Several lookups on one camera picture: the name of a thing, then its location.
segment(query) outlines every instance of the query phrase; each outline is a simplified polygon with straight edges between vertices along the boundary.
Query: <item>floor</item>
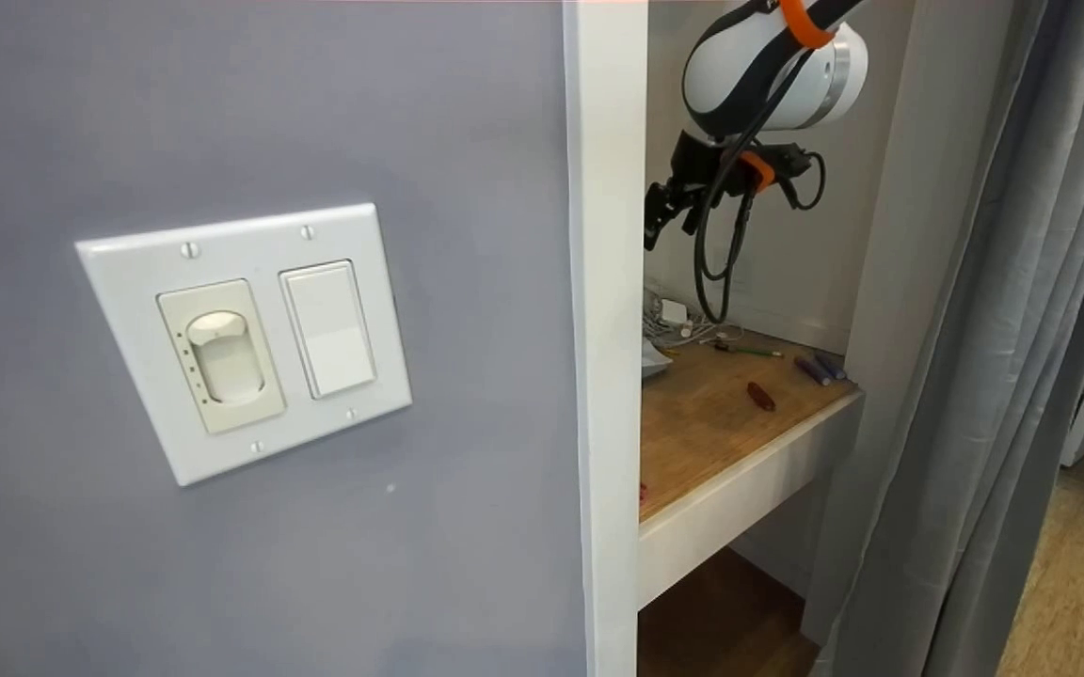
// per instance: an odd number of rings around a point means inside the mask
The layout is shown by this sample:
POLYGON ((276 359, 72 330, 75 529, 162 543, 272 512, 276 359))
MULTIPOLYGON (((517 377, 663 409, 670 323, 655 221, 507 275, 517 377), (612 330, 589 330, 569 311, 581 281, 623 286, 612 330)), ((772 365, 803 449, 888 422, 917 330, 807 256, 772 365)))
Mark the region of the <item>floor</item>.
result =
MULTIPOLYGON (((803 602, 719 555, 640 615, 640 677, 807 677, 803 602)), ((1084 677, 1084 463, 1063 473, 1001 677, 1084 677)))

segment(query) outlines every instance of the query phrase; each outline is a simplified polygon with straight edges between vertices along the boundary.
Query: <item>wooden countertop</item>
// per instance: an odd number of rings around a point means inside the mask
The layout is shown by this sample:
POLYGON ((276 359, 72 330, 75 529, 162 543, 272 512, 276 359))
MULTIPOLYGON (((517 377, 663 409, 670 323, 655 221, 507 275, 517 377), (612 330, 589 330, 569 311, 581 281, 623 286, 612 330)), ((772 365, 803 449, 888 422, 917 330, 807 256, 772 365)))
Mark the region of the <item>wooden countertop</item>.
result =
POLYGON ((643 523, 856 392, 856 383, 814 383, 796 365, 809 349, 772 338, 764 346, 782 353, 684 346, 670 353, 674 365, 663 377, 643 383, 643 523), (748 383, 762 383, 774 409, 762 409, 748 383))

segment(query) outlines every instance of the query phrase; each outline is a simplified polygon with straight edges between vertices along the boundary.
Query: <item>wall plate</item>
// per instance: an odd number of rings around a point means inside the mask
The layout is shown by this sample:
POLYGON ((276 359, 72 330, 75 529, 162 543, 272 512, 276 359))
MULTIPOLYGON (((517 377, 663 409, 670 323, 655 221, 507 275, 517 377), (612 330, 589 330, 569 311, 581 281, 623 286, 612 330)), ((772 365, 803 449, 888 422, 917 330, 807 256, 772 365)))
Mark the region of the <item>wall plate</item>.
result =
POLYGON ((79 242, 75 249, 119 341, 178 486, 237 471, 306 442, 320 442, 326 432, 409 405, 389 260, 374 202, 79 242), (320 377, 313 377, 306 365, 300 346, 310 346, 310 338, 300 336, 306 323, 295 315, 288 280, 318 267, 334 270, 340 265, 346 275, 354 275, 360 308, 344 311, 365 323, 365 365, 374 365, 374 377, 346 382, 346 389, 334 389, 324 399, 320 377), (190 365, 171 338, 162 293, 212 291, 222 281, 249 286, 249 311, 260 319, 272 372, 284 389, 284 409, 240 429, 212 432, 201 419, 203 403, 197 403, 197 382, 190 382, 190 365))

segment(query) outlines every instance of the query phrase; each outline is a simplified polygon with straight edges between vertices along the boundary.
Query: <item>white door frame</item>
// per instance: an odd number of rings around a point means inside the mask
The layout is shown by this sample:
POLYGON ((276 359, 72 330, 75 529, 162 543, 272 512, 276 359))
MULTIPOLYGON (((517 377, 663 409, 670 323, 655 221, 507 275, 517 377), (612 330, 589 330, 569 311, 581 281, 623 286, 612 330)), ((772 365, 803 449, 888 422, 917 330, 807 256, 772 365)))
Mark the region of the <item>white door frame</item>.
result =
POLYGON ((638 672, 646 3, 566 0, 581 561, 592 677, 638 672))

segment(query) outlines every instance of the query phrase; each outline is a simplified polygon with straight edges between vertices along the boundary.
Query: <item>wooden shelf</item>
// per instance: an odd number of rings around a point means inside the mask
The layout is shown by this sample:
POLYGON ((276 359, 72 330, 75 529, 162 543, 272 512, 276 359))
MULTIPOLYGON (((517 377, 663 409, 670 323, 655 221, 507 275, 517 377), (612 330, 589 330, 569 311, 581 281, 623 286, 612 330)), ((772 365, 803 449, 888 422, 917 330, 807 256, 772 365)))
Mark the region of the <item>wooden shelf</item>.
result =
POLYGON ((640 605, 762 523, 846 453, 856 383, 814 383, 796 359, 689 346, 643 389, 640 605), (762 383, 774 409, 753 403, 762 383))

